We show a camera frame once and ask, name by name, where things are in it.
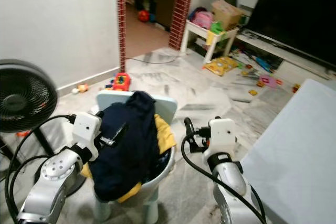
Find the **fan grille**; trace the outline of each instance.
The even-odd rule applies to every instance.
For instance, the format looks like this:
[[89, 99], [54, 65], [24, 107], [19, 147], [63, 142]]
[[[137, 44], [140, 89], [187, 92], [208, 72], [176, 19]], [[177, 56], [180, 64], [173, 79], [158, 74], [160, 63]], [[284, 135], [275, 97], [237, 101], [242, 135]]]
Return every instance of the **fan grille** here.
[[0, 71], [0, 130], [29, 130], [50, 117], [56, 90], [42, 72], [8, 68]]

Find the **white table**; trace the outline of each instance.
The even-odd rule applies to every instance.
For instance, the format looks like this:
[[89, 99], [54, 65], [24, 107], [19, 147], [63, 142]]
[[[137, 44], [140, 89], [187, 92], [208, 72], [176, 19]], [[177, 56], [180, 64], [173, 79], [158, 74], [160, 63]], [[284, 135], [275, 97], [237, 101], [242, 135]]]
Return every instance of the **white table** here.
[[273, 223], [336, 222], [336, 91], [306, 80], [243, 158]]
[[[184, 34], [183, 34], [183, 39], [182, 39], [182, 44], [181, 44], [181, 48], [180, 48], [180, 53], [185, 54], [186, 50], [187, 50], [187, 44], [188, 44], [188, 37], [189, 37], [189, 33], [193, 32], [203, 38], [206, 39], [207, 37], [207, 29], [204, 29], [192, 22], [190, 22], [189, 20], [186, 21], [185, 24], [185, 29], [184, 29]], [[210, 45], [203, 63], [207, 63], [211, 61], [212, 58], [212, 54], [214, 53], [215, 47], [216, 47], [216, 43], [219, 42], [221, 39], [229, 39], [229, 41], [227, 42], [225, 49], [224, 49], [224, 54], [223, 56], [227, 56], [230, 52], [232, 43], [237, 35], [238, 32], [238, 28], [234, 28], [232, 30], [226, 31], [224, 38], [222, 38], [222, 34], [219, 35], [215, 35], [214, 39], [212, 41], [212, 44]]]

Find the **dark blue jacket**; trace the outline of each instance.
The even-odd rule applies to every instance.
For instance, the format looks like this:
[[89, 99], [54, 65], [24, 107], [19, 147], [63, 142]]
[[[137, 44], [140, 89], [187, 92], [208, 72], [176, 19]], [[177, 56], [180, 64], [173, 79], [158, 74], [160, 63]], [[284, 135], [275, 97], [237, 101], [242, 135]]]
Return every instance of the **dark blue jacket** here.
[[116, 200], [126, 194], [158, 160], [154, 103], [148, 94], [137, 91], [125, 104], [113, 103], [104, 110], [104, 137], [112, 138], [124, 123], [129, 128], [115, 148], [104, 147], [89, 163], [94, 190], [101, 200]]

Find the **television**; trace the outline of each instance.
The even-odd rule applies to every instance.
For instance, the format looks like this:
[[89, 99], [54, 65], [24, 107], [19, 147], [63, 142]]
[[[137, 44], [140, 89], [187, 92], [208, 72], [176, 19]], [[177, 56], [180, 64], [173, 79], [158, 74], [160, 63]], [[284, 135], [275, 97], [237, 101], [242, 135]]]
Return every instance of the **television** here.
[[336, 69], [336, 0], [258, 0], [246, 28]]

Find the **white shelf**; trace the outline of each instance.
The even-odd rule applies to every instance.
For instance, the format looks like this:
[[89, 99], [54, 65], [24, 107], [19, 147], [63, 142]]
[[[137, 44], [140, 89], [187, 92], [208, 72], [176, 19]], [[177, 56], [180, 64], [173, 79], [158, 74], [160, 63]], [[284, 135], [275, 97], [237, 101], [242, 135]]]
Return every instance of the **white shelf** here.
[[255, 46], [257, 48], [260, 48], [266, 52], [269, 52], [270, 54], [273, 54], [275, 56], [278, 56], [282, 59], [284, 59], [287, 62], [290, 62], [300, 68], [303, 68], [309, 72], [312, 72], [318, 76], [321, 76], [325, 79], [329, 79], [330, 77], [326, 74], [326, 68], [318, 65], [314, 62], [311, 62], [310, 60], [307, 60], [303, 57], [297, 56], [295, 54], [292, 54], [291, 52], [288, 52], [286, 50], [283, 50], [279, 47], [275, 47], [270, 43], [267, 43], [265, 41], [262, 41], [260, 39], [249, 39], [247, 36], [239, 34], [236, 36], [237, 39], [244, 41], [246, 43], [249, 43], [252, 46]]

